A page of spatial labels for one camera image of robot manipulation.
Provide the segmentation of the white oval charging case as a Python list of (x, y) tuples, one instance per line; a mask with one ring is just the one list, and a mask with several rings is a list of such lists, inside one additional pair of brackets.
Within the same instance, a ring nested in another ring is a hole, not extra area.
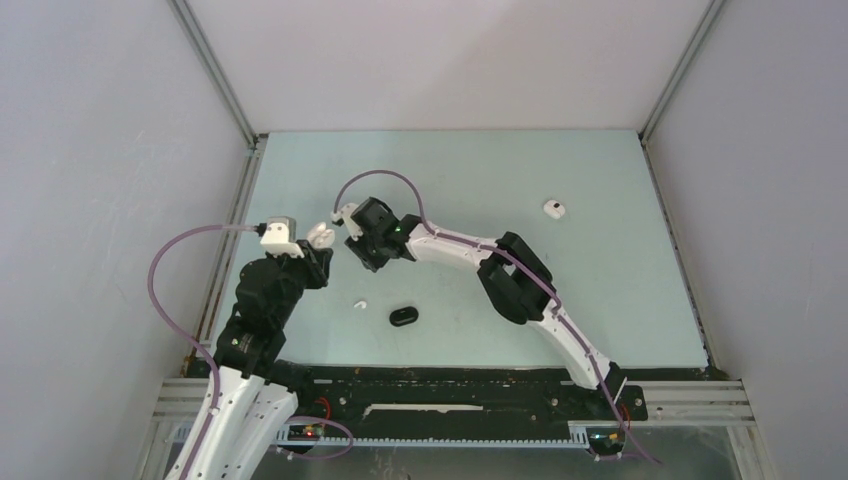
[(320, 222), (309, 230), (306, 241), (315, 250), (325, 250), (332, 247), (335, 237), (335, 230), (325, 222)]

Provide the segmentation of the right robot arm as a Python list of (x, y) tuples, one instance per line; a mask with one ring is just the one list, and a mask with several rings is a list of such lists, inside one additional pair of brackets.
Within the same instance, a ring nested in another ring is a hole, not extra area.
[(423, 214), (398, 218), (374, 197), (336, 207), (332, 222), (347, 229), (346, 246), (372, 272), (395, 259), (473, 271), (499, 315), (534, 328), (563, 357), (571, 381), (583, 389), (588, 414), (626, 421), (620, 405), (627, 376), (571, 319), (552, 273), (519, 235), (475, 237), (437, 227)]

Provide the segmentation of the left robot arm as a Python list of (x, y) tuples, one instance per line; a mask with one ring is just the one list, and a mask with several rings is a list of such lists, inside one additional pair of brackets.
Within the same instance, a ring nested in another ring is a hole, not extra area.
[(300, 257), (267, 254), (241, 269), (201, 409), (168, 478), (248, 479), (282, 424), (314, 408), (311, 384), (272, 380), (295, 306), (329, 282), (332, 249), (296, 244)]

